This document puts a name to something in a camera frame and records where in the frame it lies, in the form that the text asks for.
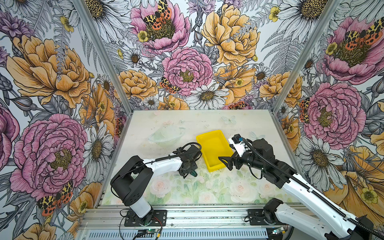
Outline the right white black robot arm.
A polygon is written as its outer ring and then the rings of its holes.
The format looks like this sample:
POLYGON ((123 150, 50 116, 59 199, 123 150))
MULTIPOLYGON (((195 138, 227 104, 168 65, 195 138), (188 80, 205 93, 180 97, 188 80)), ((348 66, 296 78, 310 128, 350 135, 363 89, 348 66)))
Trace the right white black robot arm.
POLYGON ((229 139, 235 151, 230 157, 218 159, 229 169, 247 166, 250 171, 261 171, 260 179, 266 179, 281 190, 289 193, 306 206, 315 216, 296 211, 283 201, 273 198, 265 204, 263 211, 249 220, 269 225, 286 224, 317 240, 370 240, 384 235, 373 228, 366 217, 356 217, 342 209, 311 186, 289 164, 277 160, 273 147, 265 140, 250 141, 240 135, 229 139))

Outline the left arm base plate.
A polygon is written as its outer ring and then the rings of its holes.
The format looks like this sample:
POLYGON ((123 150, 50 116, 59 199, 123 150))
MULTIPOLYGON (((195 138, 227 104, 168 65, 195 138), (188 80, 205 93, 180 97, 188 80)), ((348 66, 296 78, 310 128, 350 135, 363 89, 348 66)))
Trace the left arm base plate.
POLYGON ((133 210, 128 210, 124 217, 125 227, 164 227, 167 222, 167 210, 151 210, 139 218, 133 210))

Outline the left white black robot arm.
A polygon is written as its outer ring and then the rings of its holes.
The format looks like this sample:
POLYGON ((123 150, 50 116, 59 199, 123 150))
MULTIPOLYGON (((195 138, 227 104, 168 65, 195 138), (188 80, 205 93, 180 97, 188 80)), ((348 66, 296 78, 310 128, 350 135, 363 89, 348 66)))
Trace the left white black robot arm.
POLYGON ((177 148, 170 155, 157 159, 131 157, 110 181, 112 194, 119 198, 134 216, 147 225, 154 218, 154 210, 144 192, 155 177, 178 173, 181 177, 197 176, 197 160, 203 155, 202 146, 191 142, 177 148))

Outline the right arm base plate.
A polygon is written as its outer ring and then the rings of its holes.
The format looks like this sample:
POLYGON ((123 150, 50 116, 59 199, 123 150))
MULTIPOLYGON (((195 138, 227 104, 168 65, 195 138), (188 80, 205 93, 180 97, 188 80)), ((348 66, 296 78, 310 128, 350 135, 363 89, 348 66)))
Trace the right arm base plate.
POLYGON ((248 209, 244 221, 251 226, 276 225, 279 222, 274 212, 264 209, 248 209))

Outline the green handled screwdriver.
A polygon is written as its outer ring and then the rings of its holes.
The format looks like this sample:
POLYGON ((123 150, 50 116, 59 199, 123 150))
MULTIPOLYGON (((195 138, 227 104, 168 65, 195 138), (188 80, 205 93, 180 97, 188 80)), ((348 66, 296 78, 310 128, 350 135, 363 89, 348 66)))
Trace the green handled screwdriver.
POLYGON ((198 176, 198 174, 197 174, 196 171, 192 171, 192 172, 190 172, 190 174, 191 174, 193 177, 197 177, 197 176, 198 176))

